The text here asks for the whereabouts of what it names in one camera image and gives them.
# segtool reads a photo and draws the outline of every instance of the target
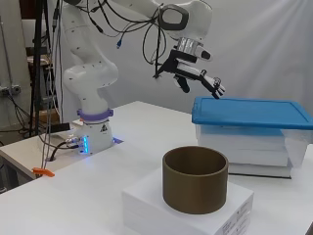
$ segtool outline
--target brown cylinder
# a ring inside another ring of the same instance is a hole
[[[228,160],[203,147],[182,147],[163,158],[163,199],[191,214],[216,212],[226,202]]]

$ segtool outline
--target blue plastic container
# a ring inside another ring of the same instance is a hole
[[[293,101],[198,97],[193,123],[199,145],[233,164],[299,167],[312,142],[313,118]]]

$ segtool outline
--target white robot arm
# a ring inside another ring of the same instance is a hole
[[[185,4],[160,5],[155,0],[112,0],[127,9],[133,10],[149,19],[157,13],[157,22],[177,46],[171,50],[168,59],[156,70],[155,78],[164,71],[174,73],[177,83],[186,93],[190,91],[187,79],[198,80],[219,99],[225,92],[219,78],[211,78],[205,70],[198,70],[187,63],[198,59],[209,61],[211,55],[203,48],[211,23],[212,9],[202,0]],[[79,58],[76,66],[65,71],[65,84],[81,101],[79,114],[84,125],[75,135],[81,143],[80,152],[93,154],[112,145],[109,117],[112,111],[108,103],[98,94],[98,89],[113,84],[118,78],[115,64],[109,61],[90,39],[89,25],[85,22],[79,8],[90,9],[99,6],[98,0],[65,0],[63,6],[63,25],[71,52]]]

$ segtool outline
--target table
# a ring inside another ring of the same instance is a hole
[[[0,196],[2,234],[133,235],[122,229],[120,192],[161,167],[168,150],[197,144],[191,116],[143,103],[116,109],[125,142]],[[313,146],[293,180],[230,176],[255,192],[247,235],[305,234],[313,220]]]
[[[171,111],[165,108],[148,105],[142,102],[134,102],[125,106],[114,109],[114,116],[110,118],[110,125],[114,137],[127,140],[137,146],[146,145],[154,141],[154,138],[161,136],[165,130],[159,128],[160,125],[167,126],[172,123],[171,127],[166,127],[172,133],[164,133],[170,143],[183,144],[182,139],[177,138],[175,133],[184,128],[184,133],[188,133],[184,139],[188,144],[197,145],[196,132],[191,124],[191,117],[188,114]],[[52,144],[58,145],[63,140],[58,138],[52,139]],[[0,156],[4,159],[5,171],[7,175],[9,189],[19,186],[17,172],[28,180],[35,179],[32,173],[34,167],[41,166],[42,161],[42,143],[38,137],[32,137],[11,145],[0,148]],[[59,150],[56,160],[48,163],[47,168],[52,171],[61,169],[86,158],[84,155],[77,155],[73,150]]]

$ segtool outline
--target blue lid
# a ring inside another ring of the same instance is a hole
[[[313,130],[313,119],[293,101],[197,97],[193,123]]]

